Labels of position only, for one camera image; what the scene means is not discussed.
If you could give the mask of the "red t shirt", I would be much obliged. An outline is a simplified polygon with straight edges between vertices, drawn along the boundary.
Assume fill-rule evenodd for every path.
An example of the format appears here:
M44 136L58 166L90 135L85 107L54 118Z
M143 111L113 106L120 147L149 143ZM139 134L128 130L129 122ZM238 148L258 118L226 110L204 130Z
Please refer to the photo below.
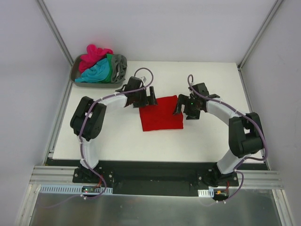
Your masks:
M157 105L139 108L143 132L183 129L183 114L175 114L177 95L157 99Z

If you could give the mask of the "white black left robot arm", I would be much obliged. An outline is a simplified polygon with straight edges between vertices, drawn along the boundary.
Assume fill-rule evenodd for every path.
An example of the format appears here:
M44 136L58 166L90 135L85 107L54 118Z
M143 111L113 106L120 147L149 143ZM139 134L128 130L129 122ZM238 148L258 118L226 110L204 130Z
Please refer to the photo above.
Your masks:
M100 134L105 115L111 111L132 105L141 108L157 105L154 87L143 85L140 78L130 77L128 83L113 94L94 100L84 96L80 100L70 121L70 127L80 143L80 164L86 168L83 178L89 183L99 179L96 166L99 163L93 140Z

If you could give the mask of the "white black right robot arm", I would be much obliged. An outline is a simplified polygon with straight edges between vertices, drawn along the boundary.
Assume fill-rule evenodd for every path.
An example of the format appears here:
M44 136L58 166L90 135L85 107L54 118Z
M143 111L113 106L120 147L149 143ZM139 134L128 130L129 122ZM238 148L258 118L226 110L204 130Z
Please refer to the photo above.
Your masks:
M187 120L198 120L200 113L209 113L228 126L229 150L203 177L207 186L222 186L234 175L245 159L264 148L264 135L257 113L242 113L225 103L217 94L210 94L204 83L189 87L190 94L178 96L173 114L186 114Z

